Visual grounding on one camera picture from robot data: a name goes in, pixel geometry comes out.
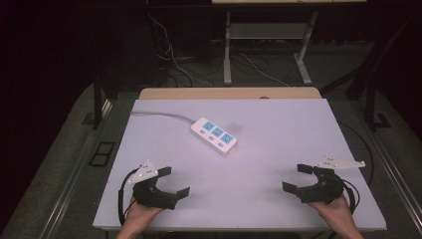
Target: black cable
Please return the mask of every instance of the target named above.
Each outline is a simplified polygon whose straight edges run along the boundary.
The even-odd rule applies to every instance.
[[[242,54],[242,53],[239,53],[239,54],[237,54],[237,55],[232,55],[232,56],[230,56],[230,60],[231,60],[231,62],[237,62],[238,64],[240,64],[240,65],[243,65],[245,68],[249,68],[249,69],[253,69],[254,70],[254,72],[256,72],[257,70],[259,70],[259,71],[261,71],[261,72],[264,72],[264,71],[267,71],[267,70],[269,70],[270,69],[270,64],[268,63],[268,61],[267,60],[265,60],[265,59],[259,59],[259,58],[254,58],[254,59],[259,59],[259,60],[261,60],[262,62],[264,62],[265,63],[265,67],[260,67],[260,66],[257,66],[257,63],[254,63],[254,65],[257,67],[257,68],[255,68],[254,66],[252,66],[251,65],[251,63],[250,62],[248,62],[248,61],[245,61],[245,62],[243,62],[243,61],[240,61],[240,60],[238,60],[238,59],[236,59],[234,56],[239,56],[239,57],[241,57],[241,59],[242,60],[244,60],[244,59],[252,59],[251,57],[244,57],[244,56],[242,56],[242,55],[244,55],[244,54]]]
[[[131,207],[131,205],[133,205],[133,203],[135,202],[135,200],[131,201],[130,204],[127,206],[126,210],[124,210],[124,215],[126,215],[127,211],[129,210],[129,208]]]
[[[359,191],[357,190],[357,188],[353,185],[353,184],[351,184],[349,181],[347,181],[347,180],[342,180],[343,182],[346,182],[347,184],[349,184],[353,189],[354,189],[354,191],[356,192],[356,195],[357,195],[357,201],[354,203],[354,206],[353,206],[353,208],[350,208],[350,212],[351,212],[351,214],[353,214],[353,212],[354,212],[354,209],[356,209],[356,207],[359,205],[359,203],[360,203],[360,193],[359,193]]]
[[[198,77],[208,77],[208,76],[212,76],[212,75],[214,75],[214,74],[216,74],[216,73],[218,73],[218,71],[220,70],[220,68],[221,68],[221,66],[223,65],[223,59],[221,60],[221,61],[218,61],[219,63],[218,63],[218,65],[217,65],[217,68],[215,69],[215,70],[213,70],[213,71],[211,71],[211,72],[209,72],[209,73],[201,73],[201,74],[199,74],[199,73],[196,73],[196,72],[194,72],[194,71],[192,71],[192,70],[190,70],[190,69],[188,69],[188,68],[186,68],[186,67],[183,67],[183,66],[180,66],[181,68],[183,68],[184,70],[186,70],[186,71],[188,71],[188,72],[190,72],[190,73],[192,73],[193,75],[196,75],[196,76],[198,76]]]
[[[178,87],[178,84],[177,83],[180,83],[180,85],[182,85],[183,87],[185,87],[185,88],[192,88],[193,87],[193,83],[192,83],[192,80],[188,77],[188,76],[186,76],[186,75],[183,75],[182,77],[186,77],[187,79],[188,79],[188,81],[189,81],[189,85],[186,85],[185,83],[183,83],[178,77],[179,76],[173,76],[173,75],[171,75],[171,74],[168,74],[167,73],[167,75],[168,75],[168,77],[169,78],[171,78],[171,79],[173,79],[174,80],[174,82],[176,83],[176,87]]]
[[[347,124],[345,124],[344,122],[341,122],[341,121],[338,121],[338,124],[341,124],[341,125],[347,127],[356,136],[358,136],[360,138],[360,140],[363,142],[363,144],[365,145],[365,147],[366,147],[366,149],[369,153],[369,158],[370,158],[370,174],[369,174],[368,181],[366,182],[366,184],[369,186],[372,183],[373,174],[375,172],[375,163],[374,163],[374,159],[373,159],[373,155],[372,155],[372,150],[370,149],[369,144],[366,142],[366,140],[357,131],[355,131],[352,127],[350,127],[349,125],[347,125]]]
[[[262,54],[266,54],[267,49],[271,45],[273,45],[274,43],[275,43],[275,41],[269,42],[269,41],[264,40],[264,39],[255,39],[255,40],[246,42],[246,44],[241,44],[241,45],[246,46],[246,47],[244,47],[244,49],[242,49],[243,51],[252,52],[252,56],[250,56],[250,58],[255,58],[255,57],[260,56]],[[256,49],[254,49],[254,46],[262,47],[262,49],[256,50]],[[237,53],[240,53],[242,51],[242,50],[239,50],[239,44],[232,44],[231,48],[232,47],[233,47],[233,50],[236,51]]]
[[[121,225],[123,225],[124,223],[124,213],[123,213],[124,185],[126,184],[127,180],[130,178],[130,176],[136,173],[137,170],[138,168],[132,170],[130,173],[127,174],[127,176],[124,178],[124,181],[121,183],[120,190],[118,191],[117,210],[118,210],[118,220],[120,221]]]
[[[247,74],[247,75],[251,75],[251,76],[255,76],[255,75],[259,75],[260,73],[257,71],[257,69],[254,68],[254,72],[246,72],[245,70],[241,69],[239,67],[238,64],[242,64],[240,63],[236,58],[230,56],[230,64],[235,67],[239,72]]]
[[[201,84],[207,84],[209,87],[214,87],[214,83],[210,79],[208,79],[206,77],[190,76],[189,74],[187,74],[186,72],[184,72],[184,70],[182,70],[182,69],[172,68],[171,70],[174,70],[174,71],[183,73],[189,79],[189,81],[191,82],[191,86],[192,87],[193,87],[193,81],[192,81],[192,79],[195,80],[196,82],[201,83]],[[205,79],[206,81],[199,81],[198,78]]]

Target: power cord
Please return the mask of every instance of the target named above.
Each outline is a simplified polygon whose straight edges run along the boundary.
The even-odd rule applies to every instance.
[[[368,181],[366,182],[366,184],[368,185],[368,186],[370,186],[370,184],[372,183],[372,179],[373,179],[373,174],[374,174],[374,172],[375,172],[375,163],[374,163],[374,159],[373,159],[373,155],[372,155],[372,150],[370,149],[370,147],[369,147],[369,144],[366,142],[366,140],[356,131],[356,130],[354,130],[351,126],[349,126],[349,125],[347,125],[347,124],[345,124],[344,122],[342,122],[342,121],[338,121],[337,122],[338,124],[341,124],[342,126],[344,126],[344,127],[346,127],[346,128],[348,128],[350,131],[352,131],[362,142],[363,142],[363,144],[365,145],[365,147],[366,147],[366,150],[368,151],[368,153],[369,153],[369,159],[370,159],[370,173],[369,173],[369,178],[368,178]]]
[[[170,54],[170,59],[172,60],[172,62],[174,63],[174,65],[180,70],[180,71],[182,71],[184,74],[186,74],[186,76],[189,78],[189,79],[192,79],[192,80],[194,80],[194,81],[196,81],[196,82],[198,82],[198,83],[201,83],[201,84],[205,84],[205,85],[207,85],[208,87],[214,87],[214,84],[210,81],[210,80],[208,80],[207,79],[207,81],[202,81],[202,80],[199,80],[198,78],[196,78],[196,77],[194,77],[194,76],[192,76],[192,75],[190,75],[189,73],[187,73],[182,67],[180,67],[180,65],[177,63],[177,61],[176,61],[176,59],[175,59],[175,57],[174,57],[174,48],[173,48],[173,46],[171,45],[171,43],[170,43],[170,41],[169,41],[169,39],[168,39],[168,35],[167,35],[167,29],[161,24],[161,23],[159,23],[157,20],[155,20],[149,13],[147,14],[147,16],[155,23],[155,24],[157,24],[159,27],[161,27],[163,30],[164,30],[164,37],[165,37],[165,40],[166,40],[166,42],[168,43],[168,50],[164,53],[164,54]],[[162,57],[162,56],[159,56],[159,55],[157,55],[157,57],[159,57],[159,58],[161,58],[161,59],[163,59],[163,60],[168,60],[168,59],[166,59],[165,57]]]
[[[171,113],[161,113],[161,112],[143,112],[143,111],[134,111],[130,113],[133,116],[145,115],[145,116],[165,116],[165,117],[172,117],[180,120],[186,120],[191,124],[194,124],[196,120],[188,118],[186,116],[178,115],[178,114],[171,114]]]
[[[185,88],[193,88],[193,83],[192,83],[192,80],[190,78],[187,78],[187,80],[189,81],[189,85],[186,85],[185,83],[182,82],[181,79],[179,79],[179,77],[186,77],[185,75],[182,75],[182,76],[180,76],[180,75],[179,76],[173,76],[173,75],[167,73],[167,76],[168,76],[169,79],[172,79],[174,81],[174,84],[175,84],[175,87],[176,88],[179,87],[178,86],[179,83],[180,83],[180,85],[182,85]]]
[[[132,174],[136,173],[138,170],[134,169],[127,176],[124,178],[124,181],[121,183],[120,190],[118,191],[118,201],[117,201],[117,209],[118,209],[118,220],[120,224],[123,225],[124,223],[124,214],[126,213],[127,209],[132,205],[130,204],[127,209],[123,212],[123,197],[124,197],[124,186],[126,185],[127,180],[131,177]]]
[[[278,83],[281,83],[281,84],[283,84],[283,85],[285,85],[286,87],[290,87],[289,85],[287,85],[286,83],[284,83],[284,82],[282,82],[282,81],[280,81],[280,80],[278,80],[278,79],[276,79],[276,78],[273,78],[273,77],[271,77],[271,76],[269,76],[269,75],[267,75],[267,74],[265,74],[265,73],[263,73],[247,56],[245,56],[244,54],[239,54],[240,56],[242,56],[242,57],[244,57],[246,60],[248,60],[248,62],[250,62],[251,63],[251,65],[261,74],[261,75],[263,75],[264,77],[267,77],[267,78],[270,78],[270,79],[272,79],[272,80],[274,80],[274,81],[276,81],[276,82],[278,82]]]

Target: human hand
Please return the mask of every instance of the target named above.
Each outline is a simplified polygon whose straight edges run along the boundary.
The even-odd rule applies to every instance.
[[[330,204],[311,202],[309,206],[316,209],[326,224],[343,239],[361,239],[363,236],[357,230],[347,201],[343,195]]]
[[[136,238],[136,236],[148,226],[149,222],[151,222],[159,212],[164,210],[163,208],[146,207],[133,201],[134,198],[132,197],[130,199],[130,206],[127,210],[126,219],[124,220],[123,226],[116,239]]]

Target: metal frame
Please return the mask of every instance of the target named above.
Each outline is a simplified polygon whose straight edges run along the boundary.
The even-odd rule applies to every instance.
[[[311,13],[307,24],[260,24],[266,36],[257,36],[249,31],[257,27],[257,24],[232,24],[230,12],[226,13],[226,39],[224,53],[224,85],[232,85],[232,73],[230,66],[230,39],[302,39],[302,46],[297,53],[294,53],[295,62],[305,85],[312,84],[310,75],[304,63],[305,52],[311,40],[314,25],[317,20],[317,11]],[[298,35],[298,28],[304,27],[302,36]]]

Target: white cable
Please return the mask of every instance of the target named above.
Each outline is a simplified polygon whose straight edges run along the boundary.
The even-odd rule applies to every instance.
[[[181,120],[187,120],[188,122],[190,122],[192,124],[194,124],[196,122],[196,120],[190,119],[188,117],[178,115],[178,114],[171,114],[171,113],[135,111],[135,112],[131,112],[130,114],[133,115],[133,116],[136,116],[136,115],[146,115],[146,116],[159,115],[159,116],[177,118],[177,119],[181,119]]]
[[[195,80],[195,81],[197,81],[197,82],[199,82],[199,83],[202,83],[202,84],[206,84],[206,85],[208,85],[209,87],[212,87],[212,85],[211,84],[209,84],[208,82],[205,82],[205,81],[201,81],[201,80],[199,80],[199,79],[197,79],[197,78],[195,78],[195,77],[193,77],[193,76],[191,76],[191,75],[189,75],[183,68],[181,68],[180,66],[179,66],[179,64],[177,64],[177,61],[176,61],[176,59],[174,59],[174,51],[173,51],[173,47],[170,45],[170,48],[171,48],[171,51],[170,51],[170,53],[171,53],[171,59],[173,59],[173,62],[174,62],[174,65],[176,65],[179,69],[180,69],[180,71],[182,71],[184,74],[186,74],[189,78],[191,78],[191,79],[193,79],[193,80]]]
[[[199,82],[199,83],[202,83],[202,84],[206,84],[206,85],[208,85],[209,87],[212,87],[212,85],[210,84],[210,83],[208,83],[208,82],[205,82],[205,81],[201,81],[201,80],[199,80],[199,79],[197,79],[197,78],[195,78],[195,77],[193,77],[193,76],[191,76],[191,75],[189,75],[183,68],[181,68],[180,66],[179,66],[179,64],[177,64],[177,61],[176,61],[176,59],[174,58],[174,51],[173,51],[173,46],[171,45],[171,43],[170,43],[170,41],[168,40],[168,36],[167,36],[167,29],[164,27],[164,26],[162,26],[158,21],[156,21],[151,15],[149,15],[149,13],[148,13],[148,17],[154,22],[154,23],[156,23],[158,26],[160,26],[160,27],[162,27],[162,29],[164,29],[164,35],[165,35],[165,40],[167,41],[167,43],[168,43],[168,50],[167,50],[167,52],[165,53],[165,54],[167,54],[168,52],[170,52],[170,54],[171,54],[171,59],[173,60],[173,62],[174,62],[174,65],[176,65],[177,66],[177,68],[179,68],[180,69],[180,71],[182,71],[184,74],[186,74],[189,78],[191,78],[191,79],[193,79],[193,80],[195,80],[195,81],[197,81],[197,82]]]
[[[161,57],[160,55],[156,55],[158,58],[161,58],[162,60],[165,60],[165,61],[170,61],[170,59],[169,58],[163,58],[163,57]]]
[[[284,82],[282,82],[282,81],[280,81],[280,80],[278,80],[278,79],[275,79],[275,78],[273,78],[273,77],[270,77],[270,76],[268,76],[267,74],[265,74],[265,73],[263,73],[263,72],[261,72],[261,70],[247,57],[247,56],[245,56],[245,55],[243,55],[243,54],[239,54],[239,55],[241,55],[242,57],[244,57],[244,58],[246,58],[246,60],[248,60],[251,64],[252,64],[252,66],[259,72],[259,73],[261,73],[261,75],[263,75],[263,76],[265,76],[265,77],[267,77],[267,78],[270,78],[270,79],[272,79],[272,80],[274,80],[274,81],[276,81],[276,82],[279,82],[279,83],[281,83],[281,84],[283,84],[283,85],[285,85],[286,87],[289,87],[289,85],[287,85],[286,83],[284,83]]]

